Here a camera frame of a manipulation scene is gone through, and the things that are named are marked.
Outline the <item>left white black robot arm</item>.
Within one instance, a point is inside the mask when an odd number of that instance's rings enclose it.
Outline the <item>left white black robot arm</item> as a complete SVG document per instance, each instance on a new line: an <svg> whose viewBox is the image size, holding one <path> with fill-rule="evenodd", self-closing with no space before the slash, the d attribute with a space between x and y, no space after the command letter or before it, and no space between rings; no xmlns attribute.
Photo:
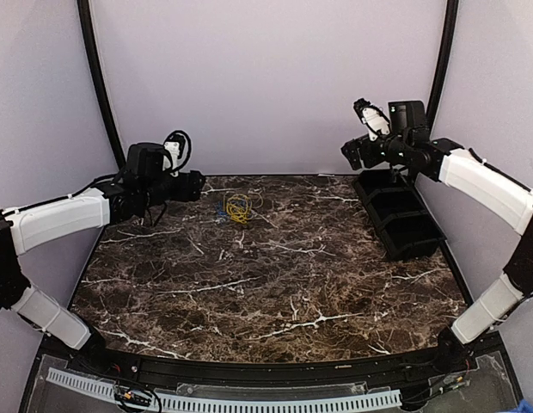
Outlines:
<svg viewBox="0 0 533 413"><path fill-rule="evenodd" d="M0 310L16 312L39 331L77 352L94 375L113 367L102 336L79 316L40 290L21 270L19 257L72 233L143 218L155 206L196 201L205 177L182 171L180 143L139 143L119 172L100 176L73 194L30 206L0 208Z"/></svg>

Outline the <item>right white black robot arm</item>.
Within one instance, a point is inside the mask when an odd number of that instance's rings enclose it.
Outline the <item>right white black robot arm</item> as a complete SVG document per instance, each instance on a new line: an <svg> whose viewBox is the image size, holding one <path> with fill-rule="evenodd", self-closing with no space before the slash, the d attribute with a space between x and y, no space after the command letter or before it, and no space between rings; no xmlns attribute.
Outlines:
<svg viewBox="0 0 533 413"><path fill-rule="evenodd" d="M498 170L473 149L450 139L432 140L421 101L391 102L384 112L360 98L353 109L367 129L366 135L341 148L354 170L381 163L401 166L466 194L520 236L499 278L447 329L448 341L431 352L431 367L448 373L462 361L464 346L533 295L533 188Z"/></svg>

